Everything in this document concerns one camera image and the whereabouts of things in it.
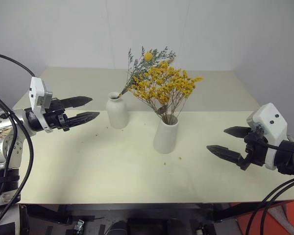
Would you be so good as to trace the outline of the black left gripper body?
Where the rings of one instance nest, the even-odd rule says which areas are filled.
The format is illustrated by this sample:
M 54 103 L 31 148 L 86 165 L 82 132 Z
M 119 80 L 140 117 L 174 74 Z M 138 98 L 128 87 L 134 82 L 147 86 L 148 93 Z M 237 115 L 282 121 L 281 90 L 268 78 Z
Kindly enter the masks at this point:
M 69 121 L 65 114 L 65 108 L 69 107 L 68 99 L 53 98 L 49 108 L 45 109 L 44 118 L 48 126 L 52 129 L 62 129 L 69 131 Z

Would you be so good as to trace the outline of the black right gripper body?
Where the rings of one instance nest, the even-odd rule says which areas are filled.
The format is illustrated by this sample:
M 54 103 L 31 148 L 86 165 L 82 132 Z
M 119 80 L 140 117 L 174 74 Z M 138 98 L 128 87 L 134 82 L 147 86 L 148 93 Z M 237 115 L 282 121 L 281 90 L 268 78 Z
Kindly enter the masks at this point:
M 268 141 L 264 137 L 263 129 L 257 127 L 255 131 L 249 132 L 244 137 L 244 142 L 246 143 L 247 156 L 240 163 L 240 168 L 246 170 L 250 164 L 263 166 L 268 151 Z

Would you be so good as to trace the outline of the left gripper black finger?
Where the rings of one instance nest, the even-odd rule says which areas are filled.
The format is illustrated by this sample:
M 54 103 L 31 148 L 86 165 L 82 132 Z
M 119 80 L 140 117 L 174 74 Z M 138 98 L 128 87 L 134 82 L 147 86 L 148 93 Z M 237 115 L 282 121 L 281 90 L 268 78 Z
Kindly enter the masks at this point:
M 64 108 L 76 108 L 83 106 L 89 102 L 91 102 L 93 99 L 91 97 L 87 96 L 75 96 L 70 98 L 61 99 L 60 103 Z
M 100 112 L 84 112 L 68 118 L 68 127 L 75 127 L 94 120 Z

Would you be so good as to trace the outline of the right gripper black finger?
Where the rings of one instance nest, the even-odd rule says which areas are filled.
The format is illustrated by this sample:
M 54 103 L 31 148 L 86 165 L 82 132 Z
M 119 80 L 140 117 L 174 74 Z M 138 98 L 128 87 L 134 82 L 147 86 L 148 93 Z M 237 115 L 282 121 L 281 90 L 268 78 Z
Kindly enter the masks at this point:
M 236 165 L 240 165 L 243 162 L 243 157 L 240 153 L 229 150 L 226 147 L 220 145 L 208 145 L 206 148 L 217 157 Z
M 224 130 L 225 133 L 237 137 L 237 138 L 244 138 L 251 132 L 250 127 L 241 127 L 241 126 L 234 126 L 229 127 Z

